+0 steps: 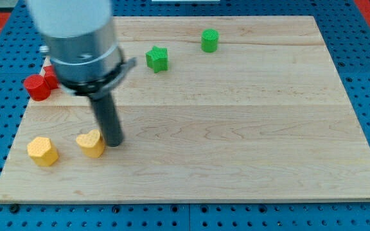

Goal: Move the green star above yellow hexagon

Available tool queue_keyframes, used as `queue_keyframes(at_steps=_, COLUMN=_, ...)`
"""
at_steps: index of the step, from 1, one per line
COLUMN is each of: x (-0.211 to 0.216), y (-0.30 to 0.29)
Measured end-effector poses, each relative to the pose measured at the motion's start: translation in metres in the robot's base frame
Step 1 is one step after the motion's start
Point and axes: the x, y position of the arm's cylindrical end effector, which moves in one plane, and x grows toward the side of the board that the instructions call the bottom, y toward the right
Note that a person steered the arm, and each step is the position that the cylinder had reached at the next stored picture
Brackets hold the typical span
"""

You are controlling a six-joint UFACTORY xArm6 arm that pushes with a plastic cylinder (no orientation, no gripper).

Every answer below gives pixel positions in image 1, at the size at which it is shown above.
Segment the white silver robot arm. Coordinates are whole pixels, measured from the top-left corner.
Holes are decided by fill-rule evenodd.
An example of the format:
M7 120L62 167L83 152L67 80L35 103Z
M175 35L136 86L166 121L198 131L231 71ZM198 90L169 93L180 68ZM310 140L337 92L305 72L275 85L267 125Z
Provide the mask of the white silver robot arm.
M136 59L117 40L110 0L28 0L58 81L71 94L100 98L117 87Z

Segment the red block behind arm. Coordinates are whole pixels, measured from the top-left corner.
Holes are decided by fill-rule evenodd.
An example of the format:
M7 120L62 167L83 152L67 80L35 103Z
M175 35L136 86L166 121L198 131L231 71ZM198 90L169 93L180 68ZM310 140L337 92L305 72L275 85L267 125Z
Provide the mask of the red block behind arm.
M59 88L59 82L57 80L57 76L55 74L54 68L52 65L47 65L43 67L44 70L44 79L49 85L50 89L58 89Z

